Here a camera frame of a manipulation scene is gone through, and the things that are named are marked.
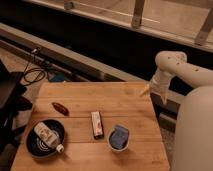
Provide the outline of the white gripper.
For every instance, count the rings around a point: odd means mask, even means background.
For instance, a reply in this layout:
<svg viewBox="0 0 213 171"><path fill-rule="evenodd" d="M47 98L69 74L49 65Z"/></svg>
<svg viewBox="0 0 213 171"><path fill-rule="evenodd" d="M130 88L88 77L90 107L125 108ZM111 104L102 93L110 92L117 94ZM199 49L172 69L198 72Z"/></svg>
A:
<svg viewBox="0 0 213 171"><path fill-rule="evenodd" d="M150 90L153 93L159 94L161 96L163 104L167 104L167 91L170 86L170 82L173 79L173 75L169 72L157 69L155 74L150 80L150 85L146 85L143 90L140 92L140 97L150 93Z"/></svg>

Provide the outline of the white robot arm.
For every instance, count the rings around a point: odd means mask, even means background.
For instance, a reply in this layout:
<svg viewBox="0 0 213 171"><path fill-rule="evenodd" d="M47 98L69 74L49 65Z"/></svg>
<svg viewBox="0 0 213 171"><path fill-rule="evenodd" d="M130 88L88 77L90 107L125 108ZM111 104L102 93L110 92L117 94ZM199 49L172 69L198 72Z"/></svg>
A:
<svg viewBox="0 0 213 171"><path fill-rule="evenodd" d="M188 63L181 51L161 51L155 63L141 94L156 93L166 104L174 77L193 88L178 110L170 171L213 171L213 70Z"/></svg>

